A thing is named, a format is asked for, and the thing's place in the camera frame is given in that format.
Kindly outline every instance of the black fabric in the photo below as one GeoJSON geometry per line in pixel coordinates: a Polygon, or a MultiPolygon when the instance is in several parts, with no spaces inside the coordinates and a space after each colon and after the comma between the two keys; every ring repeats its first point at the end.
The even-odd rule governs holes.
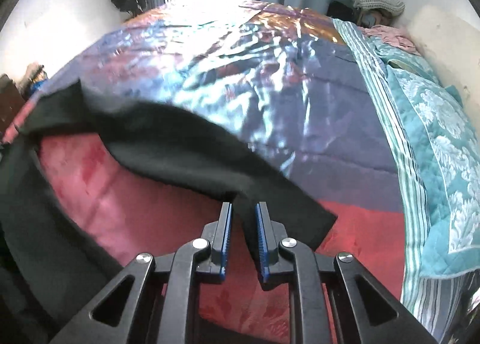
{"type": "Polygon", "coordinates": [[[43,136],[78,132],[97,132],[132,172],[232,202],[253,257],[258,256],[254,205],[260,200],[289,236],[311,248],[334,223],[331,213],[223,128],[169,105],[101,95],[78,81],[39,100],[0,162],[5,241],[29,290],[58,328],[121,269],[63,213],[40,168],[37,145],[43,136]]]}

